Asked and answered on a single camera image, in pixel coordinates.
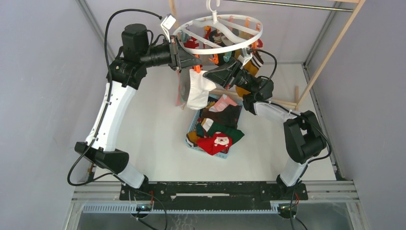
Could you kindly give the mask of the grey beige striped sock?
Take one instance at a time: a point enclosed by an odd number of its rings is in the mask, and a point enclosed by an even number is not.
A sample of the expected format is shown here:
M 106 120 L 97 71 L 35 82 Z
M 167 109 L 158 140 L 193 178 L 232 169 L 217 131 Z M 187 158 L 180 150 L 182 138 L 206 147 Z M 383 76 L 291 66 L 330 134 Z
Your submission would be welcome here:
M 180 102 L 185 103 L 188 100 L 191 86 L 189 69 L 181 70 L 178 74 L 178 77 L 179 77 L 178 94 L 180 96 Z

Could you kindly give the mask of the red santa sock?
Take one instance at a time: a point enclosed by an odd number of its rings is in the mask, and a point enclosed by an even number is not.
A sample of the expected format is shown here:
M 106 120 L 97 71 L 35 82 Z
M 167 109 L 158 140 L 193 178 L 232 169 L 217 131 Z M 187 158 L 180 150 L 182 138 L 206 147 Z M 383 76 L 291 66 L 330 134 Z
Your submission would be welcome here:
M 232 138 L 221 132 L 214 133 L 212 137 L 197 140 L 197 146 L 210 155 L 215 155 L 231 147 L 232 144 Z

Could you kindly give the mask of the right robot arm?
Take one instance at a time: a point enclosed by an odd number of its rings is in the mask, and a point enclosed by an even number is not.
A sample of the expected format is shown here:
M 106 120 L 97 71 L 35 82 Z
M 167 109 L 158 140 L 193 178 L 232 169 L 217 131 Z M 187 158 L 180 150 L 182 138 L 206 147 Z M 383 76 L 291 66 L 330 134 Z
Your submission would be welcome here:
M 278 175 L 277 195 L 290 199 L 296 192 L 308 165 L 321 160 L 319 154 L 330 146 L 312 111 L 295 112 L 270 100 L 274 83 L 270 77 L 255 77 L 242 63 L 232 57 L 225 64 L 203 73 L 203 77 L 224 89 L 238 86 L 249 93 L 243 96 L 243 106 L 248 112 L 268 120 L 283 123 L 284 139 L 289 159 Z

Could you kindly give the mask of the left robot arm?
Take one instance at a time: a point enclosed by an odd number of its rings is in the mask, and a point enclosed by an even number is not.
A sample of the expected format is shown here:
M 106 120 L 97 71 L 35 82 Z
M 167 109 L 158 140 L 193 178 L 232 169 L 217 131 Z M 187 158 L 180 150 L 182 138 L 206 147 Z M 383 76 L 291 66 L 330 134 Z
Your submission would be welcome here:
M 138 90 L 147 68 L 168 65 L 181 70 L 200 65 L 196 55 L 189 53 L 177 36 L 171 35 L 162 44 L 152 45 L 147 27 L 130 24 L 122 32 L 123 45 L 108 64 L 108 82 L 95 124 L 84 142 L 77 142 L 75 152 L 107 170 L 131 188 L 139 200 L 148 197 L 150 188 L 145 176 L 129 161 L 129 154 L 116 148 L 118 131 L 126 109 Z

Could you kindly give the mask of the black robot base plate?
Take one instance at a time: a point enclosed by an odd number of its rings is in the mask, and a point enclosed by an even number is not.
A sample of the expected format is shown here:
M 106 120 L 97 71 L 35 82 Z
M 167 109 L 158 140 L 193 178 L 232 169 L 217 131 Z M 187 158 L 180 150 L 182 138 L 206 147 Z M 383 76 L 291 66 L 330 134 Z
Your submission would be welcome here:
M 270 210 L 280 201 L 295 205 L 309 199 L 305 184 L 287 187 L 277 182 L 147 182 L 134 189 L 122 184 L 121 201 L 142 202 L 170 211 Z

